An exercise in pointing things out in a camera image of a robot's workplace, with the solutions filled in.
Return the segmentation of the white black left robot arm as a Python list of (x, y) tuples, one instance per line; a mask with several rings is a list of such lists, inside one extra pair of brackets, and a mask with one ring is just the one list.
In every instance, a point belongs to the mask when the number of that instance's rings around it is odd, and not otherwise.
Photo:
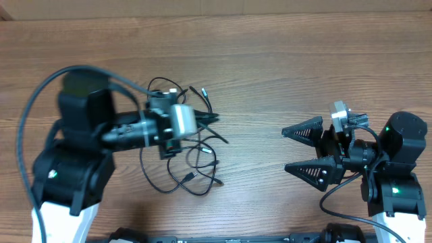
[(75, 65), (49, 76), (61, 78), (60, 118), (50, 129), (33, 165), (30, 197), (34, 242), (84, 242), (115, 170), (118, 151), (156, 146), (162, 159), (192, 149), (207, 150), (197, 135), (218, 116), (185, 104), (185, 92), (148, 90), (145, 103), (118, 113), (113, 93), (129, 99), (139, 85), (107, 70)]

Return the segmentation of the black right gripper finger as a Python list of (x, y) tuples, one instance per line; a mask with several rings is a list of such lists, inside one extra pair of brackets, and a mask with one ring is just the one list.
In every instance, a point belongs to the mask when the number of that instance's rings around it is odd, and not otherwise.
[(281, 135), (302, 144), (317, 147), (323, 134), (323, 118), (316, 116), (299, 124), (283, 128)]
[(322, 192), (328, 185), (339, 184), (344, 176), (344, 167), (334, 156), (286, 164), (284, 169)]

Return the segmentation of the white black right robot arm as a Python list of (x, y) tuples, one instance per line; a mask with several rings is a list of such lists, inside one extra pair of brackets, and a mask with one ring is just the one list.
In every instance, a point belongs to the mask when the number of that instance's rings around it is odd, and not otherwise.
[(317, 116), (281, 131), (317, 153), (315, 159), (287, 164), (285, 171), (324, 192), (322, 200), (361, 178), (368, 219), (320, 208), (335, 217), (372, 225), (377, 242), (424, 242), (427, 209), (413, 170), (426, 147), (427, 123), (399, 111), (377, 134), (366, 114), (340, 111), (331, 118), (328, 130)]

